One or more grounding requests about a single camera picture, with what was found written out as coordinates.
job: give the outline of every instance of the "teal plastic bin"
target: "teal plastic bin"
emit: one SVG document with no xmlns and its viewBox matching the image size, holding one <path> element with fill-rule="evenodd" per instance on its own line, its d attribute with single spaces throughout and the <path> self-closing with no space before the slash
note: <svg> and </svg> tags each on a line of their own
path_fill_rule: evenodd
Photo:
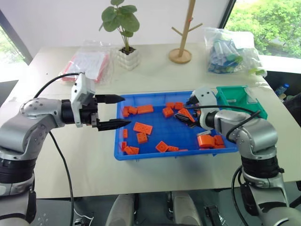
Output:
<svg viewBox="0 0 301 226">
<path fill-rule="evenodd" d="M 258 99 L 252 96 L 248 86 L 219 86 L 216 89 L 218 91 L 216 98 L 220 105 L 244 107 L 254 112 L 260 110 L 260 116 L 267 119 L 268 114 Z"/>
</svg>

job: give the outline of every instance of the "blue plastic tray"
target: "blue plastic tray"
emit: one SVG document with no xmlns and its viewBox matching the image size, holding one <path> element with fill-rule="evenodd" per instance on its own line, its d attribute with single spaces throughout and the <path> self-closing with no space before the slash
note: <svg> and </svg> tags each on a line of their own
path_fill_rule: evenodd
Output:
<svg viewBox="0 0 301 226">
<path fill-rule="evenodd" d="M 162 109 L 165 108 L 166 102 L 183 102 L 185 103 L 190 97 L 191 91 L 170 92 L 170 93 L 151 93 L 151 94 L 133 94 L 123 95 L 125 101 L 117 104 L 117 118 L 124 118 L 122 109 L 124 106 L 141 106 L 153 105 L 154 112 L 146 114 L 130 115 L 126 119 L 132 122 L 127 126 L 117 129 L 115 136 L 114 156 L 117 160 L 145 159 L 156 157 L 177 157 L 183 155 L 194 154 L 219 154 L 236 152 L 235 144 L 223 137 L 226 148 L 200 150 L 198 146 L 197 133 L 205 131 L 203 128 L 189 128 L 185 123 L 180 122 L 175 117 L 165 118 Z M 141 122 L 153 126 L 151 135 L 148 136 L 148 142 L 138 144 L 136 133 L 133 131 L 135 122 Z M 123 138 L 123 129 L 128 129 L 128 138 Z M 188 149 L 188 151 L 165 152 L 160 153 L 156 150 L 156 145 L 160 141 L 164 141 L 167 145 L 179 147 L 179 149 Z M 128 146 L 139 147 L 139 154 L 127 155 L 121 151 L 121 142 L 126 141 Z"/>
</svg>

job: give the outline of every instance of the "orange plastic piece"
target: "orange plastic piece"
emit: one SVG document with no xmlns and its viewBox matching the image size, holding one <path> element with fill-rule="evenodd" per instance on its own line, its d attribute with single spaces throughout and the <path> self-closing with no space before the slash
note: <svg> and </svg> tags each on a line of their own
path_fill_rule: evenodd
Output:
<svg viewBox="0 0 301 226">
<path fill-rule="evenodd" d="M 171 109 L 174 109 L 174 102 L 167 102 L 166 107 L 170 107 Z"/>
<path fill-rule="evenodd" d="M 157 144 L 156 149 L 159 152 L 166 152 L 168 150 L 168 145 L 165 144 L 163 141 L 160 141 L 160 143 Z"/>
<path fill-rule="evenodd" d="M 127 138 L 127 129 L 123 129 L 123 138 Z"/>
<path fill-rule="evenodd" d="M 222 140 L 221 135 L 215 135 L 214 140 L 216 145 L 224 145 L 224 141 Z"/>
<path fill-rule="evenodd" d="M 174 105 L 175 110 L 181 110 L 184 108 L 184 104 L 182 102 L 176 102 Z"/>
<path fill-rule="evenodd" d="M 137 114 L 137 108 L 129 106 L 128 107 L 128 112 L 131 114 Z"/>
<path fill-rule="evenodd" d="M 151 134 L 152 126 L 146 125 L 140 122 L 136 122 L 133 128 L 133 131 L 140 132 L 140 133 L 146 133 L 147 135 Z"/>
<path fill-rule="evenodd" d="M 138 154 L 137 151 L 133 150 L 132 148 L 130 148 L 129 146 L 125 147 L 124 151 L 127 154 Z"/>
<path fill-rule="evenodd" d="M 138 114 L 151 113 L 154 112 L 154 108 L 152 107 L 152 105 L 138 106 L 137 112 Z"/>
<path fill-rule="evenodd" d="M 198 146 L 200 148 L 214 147 L 214 138 L 210 135 L 199 135 Z"/>
<path fill-rule="evenodd" d="M 121 150 L 124 152 L 124 149 L 127 147 L 127 142 L 126 141 L 123 141 L 121 143 Z"/>
<path fill-rule="evenodd" d="M 181 110 L 179 110 L 179 113 L 187 116 L 192 122 L 195 122 L 194 118 L 191 116 L 187 109 L 182 108 Z"/>
<path fill-rule="evenodd" d="M 133 153 L 134 154 L 138 154 L 139 153 L 139 147 L 131 147 L 130 148 L 132 149 Z"/>
<path fill-rule="evenodd" d="M 163 112 L 165 118 L 168 118 L 168 117 L 174 115 L 174 111 L 170 107 L 163 108 L 162 112 Z"/>
<path fill-rule="evenodd" d="M 130 114 L 128 112 L 128 108 L 126 108 L 126 107 L 123 108 L 122 115 L 125 118 L 128 117 L 128 116 L 130 116 Z"/>
<path fill-rule="evenodd" d="M 214 148 L 226 148 L 225 145 L 215 145 Z"/>
<path fill-rule="evenodd" d="M 147 136 L 145 133 L 137 133 L 136 135 L 139 144 L 144 144 L 147 142 Z"/>
<path fill-rule="evenodd" d="M 178 147 L 175 147 L 175 146 L 168 146 L 168 151 L 170 151 L 170 152 L 176 152 L 176 151 L 178 151 L 178 150 L 179 150 Z"/>
</svg>

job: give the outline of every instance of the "wooden coat rack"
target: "wooden coat rack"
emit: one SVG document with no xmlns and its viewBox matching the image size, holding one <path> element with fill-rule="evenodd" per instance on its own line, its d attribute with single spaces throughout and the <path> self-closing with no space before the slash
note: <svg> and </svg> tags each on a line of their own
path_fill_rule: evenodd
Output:
<svg viewBox="0 0 301 226">
<path fill-rule="evenodd" d="M 189 2 L 189 7 L 188 7 L 188 10 L 187 10 L 187 16 L 186 16 L 186 21 L 185 21 L 185 26 L 184 26 L 183 33 L 179 32 L 174 27 L 171 28 L 175 32 L 177 32 L 179 35 L 182 36 L 180 48 L 173 49 L 169 52 L 169 59 L 172 62 L 175 62 L 177 64 L 185 64 L 185 63 L 188 63 L 191 60 L 191 57 L 192 57 L 191 53 L 184 49 L 188 32 L 191 32 L 192 30 L 194 30 L 194 29 L 200 27 L 201 25 L 203 25 L 203 23 L 200 23 L 200 24 L 198 24 L 198 25 L 196 25 L 196 26 L 189 29 L 190 23 L 193 20 L 192 13 L 193 13 L 195 2 L 196 2 L 196 0 L 190 0 L 190 2 Z"/>
</svg>

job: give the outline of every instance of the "plastic bag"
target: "plastic bag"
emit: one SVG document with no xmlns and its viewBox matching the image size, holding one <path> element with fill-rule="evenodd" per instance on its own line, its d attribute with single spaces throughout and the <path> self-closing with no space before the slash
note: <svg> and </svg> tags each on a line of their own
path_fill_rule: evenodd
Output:
<svg viewBox="0 0 301 226">
<path fill-rule="evenodd" d="M 79 73 L 85 72 L 86 76 L 96 83 L 108 84 L 114 72 L 113 48 L 110 44 L 99 41 L 85 41 L 66 67 L 60 72 Z M 77 76 L 63 77 L 63 81 L 75 81 Z"/>
<path fill-rule="evenodd" d="M 267 76 L 251 32 L 232 32 L 225 29 L 205 28 L 204 32 L 208 71 L 223 74 L 245 71 Z"/>
</svg>

